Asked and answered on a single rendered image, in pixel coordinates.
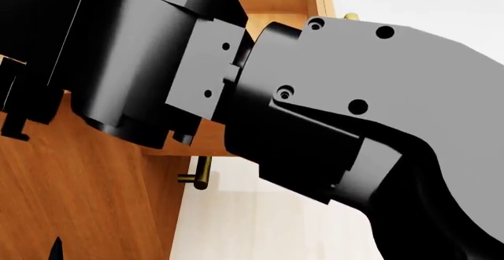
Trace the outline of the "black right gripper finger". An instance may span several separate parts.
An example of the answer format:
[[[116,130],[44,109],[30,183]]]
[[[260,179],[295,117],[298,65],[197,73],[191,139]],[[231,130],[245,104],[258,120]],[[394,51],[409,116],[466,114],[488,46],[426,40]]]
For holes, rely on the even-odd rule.
[[[0,63],[0,112],[6,114],[0,135],[20,141],[30,139],[23,133],[27,115],[23,107],[23,94],[19,94],[25,68],[26,65],[20,62]]]

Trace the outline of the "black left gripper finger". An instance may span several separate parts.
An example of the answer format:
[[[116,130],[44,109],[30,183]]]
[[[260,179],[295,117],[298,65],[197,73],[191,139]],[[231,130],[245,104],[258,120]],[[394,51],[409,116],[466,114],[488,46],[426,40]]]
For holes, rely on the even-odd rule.
[[[50,249],[48,260],[64,260],[63,245],[60,237],[57,237]]]

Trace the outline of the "wooden cabinet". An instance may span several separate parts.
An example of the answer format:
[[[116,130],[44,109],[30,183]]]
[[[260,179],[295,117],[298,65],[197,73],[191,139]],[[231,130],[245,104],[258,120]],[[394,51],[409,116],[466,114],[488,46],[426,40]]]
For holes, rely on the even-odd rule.
[[[88,127],[64,99],[29,141],[0,136],[0,260],[169,260],[190,159]]]

